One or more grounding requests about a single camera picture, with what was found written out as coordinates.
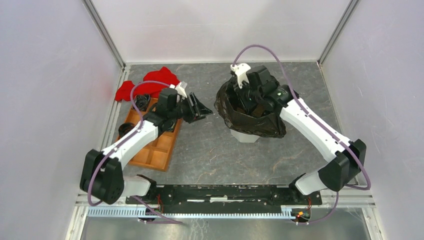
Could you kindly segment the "black plastic trash bag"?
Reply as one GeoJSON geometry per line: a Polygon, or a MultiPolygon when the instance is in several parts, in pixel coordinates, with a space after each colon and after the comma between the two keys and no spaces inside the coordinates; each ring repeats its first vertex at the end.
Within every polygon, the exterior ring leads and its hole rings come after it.
{"type": "Polygon", "coordinates": [[[286,125],[280,117],[274,112],[266,111],[261,105],[253,113],[247,114],[229,80],[217,91],[214,107],[231,130],[263,138],[281,139],[287,134],[286,125]]]}

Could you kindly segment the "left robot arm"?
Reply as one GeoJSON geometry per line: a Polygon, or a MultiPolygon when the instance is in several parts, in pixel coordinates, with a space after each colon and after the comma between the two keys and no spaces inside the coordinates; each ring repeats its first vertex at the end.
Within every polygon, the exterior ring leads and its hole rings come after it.
{"type": "Polygon", "coordinates": [[[113,204],[120,197],[137,196],[145,204],[153,203],[157,190],[153,180],[144,176],[125,177],[124,167],[145,146],[158,139],[177,120],[191,124],[211,115],[194,93],[183,95],[178,87],[161,90],[156,105],[142,115],[141,120],[114,144],[102,150],[90,150],[84,160],[79,188],[100,203],[113,204]]]}

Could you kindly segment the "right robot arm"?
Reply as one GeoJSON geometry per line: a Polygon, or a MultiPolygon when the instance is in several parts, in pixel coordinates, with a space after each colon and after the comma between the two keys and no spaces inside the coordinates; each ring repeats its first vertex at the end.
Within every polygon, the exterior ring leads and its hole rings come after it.
{"type": "Polygon", "coordinates": [[[267,112],[279,115],[327,161],[322,168],[294,180],[295,187],[288,191],[293,203],[302,204],[309,194],[324,189],[338,192],[362,171],[367,146],[361,139],[352,141],[333,129],[288,85],[281,85],[265,66],[240,63],[230,69],[233,90],[247,113],[252,113],[255,107],[264,107],[267,112]]]}

